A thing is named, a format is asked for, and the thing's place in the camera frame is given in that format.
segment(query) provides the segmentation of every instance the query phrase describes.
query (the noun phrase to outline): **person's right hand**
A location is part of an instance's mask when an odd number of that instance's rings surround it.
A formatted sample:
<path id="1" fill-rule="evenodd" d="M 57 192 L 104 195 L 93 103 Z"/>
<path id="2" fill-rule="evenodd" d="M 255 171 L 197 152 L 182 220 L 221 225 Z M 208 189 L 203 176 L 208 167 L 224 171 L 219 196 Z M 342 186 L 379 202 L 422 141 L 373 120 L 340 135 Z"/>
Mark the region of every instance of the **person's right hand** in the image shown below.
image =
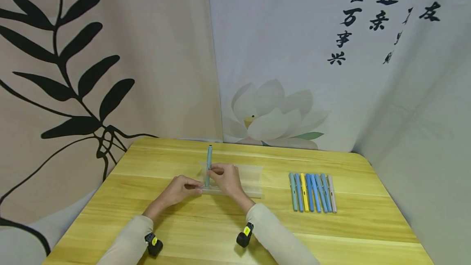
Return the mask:
<path id="1" fill-rule="evenodd" d="M 224 163 L 212 164 L 208 175 L 216 182 L 220 190 L 233 199 L 245 194 L 240 183 L 239 168 L 237 166 Z"/>

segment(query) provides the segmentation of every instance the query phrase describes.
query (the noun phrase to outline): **person's left hand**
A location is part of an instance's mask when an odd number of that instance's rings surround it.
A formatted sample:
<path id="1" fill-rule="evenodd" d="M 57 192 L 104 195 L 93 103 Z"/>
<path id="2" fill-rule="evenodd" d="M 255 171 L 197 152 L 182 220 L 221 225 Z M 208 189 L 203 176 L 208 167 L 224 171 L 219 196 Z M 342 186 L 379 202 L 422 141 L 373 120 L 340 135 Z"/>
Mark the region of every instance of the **person's left hand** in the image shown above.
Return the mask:
<path id="1" fill-rule="evenodd" d="M 203 182 L 201 181 L 196 181 L 183 175 L 176 176 L 142 215 L 155 220 L 162 210 L 167 207 L 180 203 L 186 197 L 202 194 L 200 189 L 202 186 Z"/>

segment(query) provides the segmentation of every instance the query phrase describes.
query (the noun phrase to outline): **yellow label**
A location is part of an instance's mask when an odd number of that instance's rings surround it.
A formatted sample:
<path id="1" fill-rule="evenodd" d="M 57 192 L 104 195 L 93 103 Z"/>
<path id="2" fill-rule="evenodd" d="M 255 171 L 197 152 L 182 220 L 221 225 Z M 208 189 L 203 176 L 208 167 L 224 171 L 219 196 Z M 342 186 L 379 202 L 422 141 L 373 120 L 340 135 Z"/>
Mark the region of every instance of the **yellow label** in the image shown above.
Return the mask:
<path id="1" fill-rule="evenodd" d="M 249 233 L 250 233 L 250 228 L 249 228 L 249 227 L 245 227 L 245 228 L 244 228 L 244 234 L 245 234 L 245 236 L 249 236 Z"/>

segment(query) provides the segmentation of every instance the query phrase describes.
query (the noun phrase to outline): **gray-green pen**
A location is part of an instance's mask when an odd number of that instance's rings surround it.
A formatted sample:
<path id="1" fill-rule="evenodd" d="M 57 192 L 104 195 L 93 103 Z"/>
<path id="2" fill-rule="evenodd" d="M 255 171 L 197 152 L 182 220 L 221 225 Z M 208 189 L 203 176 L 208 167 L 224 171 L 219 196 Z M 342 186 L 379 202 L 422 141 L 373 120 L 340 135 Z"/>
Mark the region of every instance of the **gray-green pen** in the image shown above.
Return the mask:
<path id="1" fill-rule="evenodd" d="M 208 158 L 206 160 L 206 180 L 204 181 L 205 187 L 209 187 L 208 171 L 211 169 L 211 158 L 213 157 L 213 146 L 208 146 Z"/>

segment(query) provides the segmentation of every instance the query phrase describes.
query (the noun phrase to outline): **beige backdrop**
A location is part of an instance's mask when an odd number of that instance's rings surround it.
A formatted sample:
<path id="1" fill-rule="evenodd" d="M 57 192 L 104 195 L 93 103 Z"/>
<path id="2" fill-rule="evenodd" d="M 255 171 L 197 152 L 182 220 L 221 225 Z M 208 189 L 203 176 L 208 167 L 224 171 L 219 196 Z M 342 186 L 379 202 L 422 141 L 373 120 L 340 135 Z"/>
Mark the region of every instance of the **beige backdrop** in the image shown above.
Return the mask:
<path id="1" fill-rule="evenodd" d="M 29 0 L 56 23 L 59 0 Z M 62 17 L 78 0 L 63 0 Z M 25 14 L 21 2 L 0 0 L 0 8 Z M 102 30 L 67 62 L 70 83 L 78 92 L 78 81 L 91 66 L 113 55 L 119 61 L 99 79 L 83 104 L 99 116 L 100 104 L 111 88 L 123 79 L 134 79 L 134 84 L 119 105 L 94 132 L 97 138 L 109 138 L 109 126 L 125 135 L 155 135 L 157 137 L 189 138 L 222 141 L 219 88 L 216 76 L 209 0 L 100 0 L 99 3 L 64 26 L 57 34 L 58 52 L 90 23 L 103 24 Z M 0 18 L 0 26 L 13 30 L 54 51 L 53 32 L 12 19 Z M 0 135 L 2 157 L 0 167 L 0 195 L 28 178 L 54 152 L 60 151 L 39 169 L 37 174 L 13 189 L 0 204 L 0 263 L 37 264 L 44 258 L 37 237 L 25 229 L 11 228 L 6 221 L 30 225 L 47 238 L 49 246 L 57 242 L 67 223 L 80 209 L 58 213 L 75 202 L 90 196 L 102 182 L 105 160 L 108 172 L 113 160 L 123 155 L 133 139 L 117 132 L 111 148 L 104 141 L 101 149 L 105 158 L 97 159 L 99 140 L 88 135 L 42 139 L 41 134 L 71 117 L 58 115 L 21 100 L 13 93 L 55 111 L 70 116 L 90 116 L 74 98 L 58 101 L 36 83 L 13 74 L 29 73 L 47 77 L 67 85 L 55 63 L 47 63 L 15 47 L 5 36 L 0 36 Z M 54 214 L 53 225 L 38 225 Z M 25 246 L 12 246 L 12 240 L 31 246 L 24 256 Z"/>

